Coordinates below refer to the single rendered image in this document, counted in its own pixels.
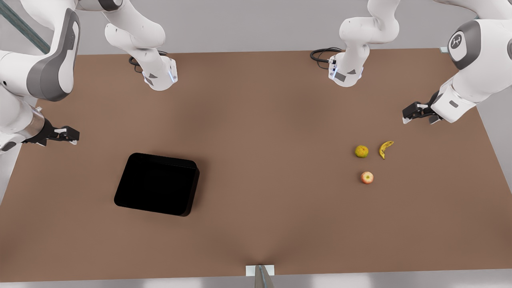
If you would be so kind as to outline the black storage box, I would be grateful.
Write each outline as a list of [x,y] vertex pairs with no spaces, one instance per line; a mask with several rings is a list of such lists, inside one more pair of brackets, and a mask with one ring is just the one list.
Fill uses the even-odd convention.
[[186,217],[200,170],[194,161],[144,153],[128,157],[114,203],[135,210]]

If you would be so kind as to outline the silver frame post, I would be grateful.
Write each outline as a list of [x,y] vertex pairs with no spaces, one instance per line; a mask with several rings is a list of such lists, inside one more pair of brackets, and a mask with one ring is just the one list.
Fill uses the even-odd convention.
[[0,50],[42,55],[50,45],[38,31],[35,20],[28,20],[28,13],[20,0],[0,0]]
[[275,288],[265,266],[255,266],[254,288]]

